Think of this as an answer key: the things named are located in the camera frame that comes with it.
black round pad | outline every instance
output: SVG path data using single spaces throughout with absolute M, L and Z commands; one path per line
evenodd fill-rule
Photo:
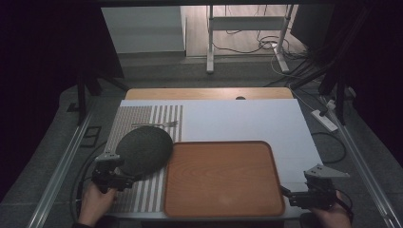
M 144 177 L 164 167 L 172 150 L 173 142 L 166 131 L 154 126 L 141 126 L 121 139 L 116 154 L 125 161 L 119 167 L 125 174 Z

dark background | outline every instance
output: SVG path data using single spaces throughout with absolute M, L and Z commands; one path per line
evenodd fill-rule
M 123 73 L 100 9 L 0 4 L 2 199 L 47 132 L 61 92 L 76 84 L 78 73 L 91 75 L 94 68 L 111 77 Z M 400 164 L 402 10 L 401 1 L 377 2 L 345 59 L 355 108 Z M 348 9 L 340 11 L 344 15 Z M 332 18 L 335 25 L 340 15 Z

human hand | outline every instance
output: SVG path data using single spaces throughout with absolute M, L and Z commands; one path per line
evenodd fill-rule
M 341 195 L 336 191 L 337 197 L 341 200 Z M 320 220 L 323 228 L 351 228 L 349 216 L 347 212 L 338 203 L 335 203 L 329 210 L 321 210 L 310 208 L 317 218 Z
M 94 227 L 112 205 L 116 192 L 116 189 L 109 189 L 103 194 L 97 185 L 91 182 L 83 196 L 78 223 Z

wooden tray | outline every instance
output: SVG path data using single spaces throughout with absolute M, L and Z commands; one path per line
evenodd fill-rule
M 266 142 L 177 142 L 167 166 L 169 217 L 272 217 L 284 201 Z

power strip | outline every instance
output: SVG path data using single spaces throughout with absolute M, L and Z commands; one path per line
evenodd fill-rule
M 328 131 L 330 132 L 334 132 L 336 130 L 338 130 L 338 127 L 331 122 L 326 116 L 320 116 L 320 111 L 319 110 L 315 110 L 313 112 L 311 112 L 311 114 L 315 117 L 315 119 L 317 119 L 324 127 L 326 127 L 326 129 L 328 129 Z

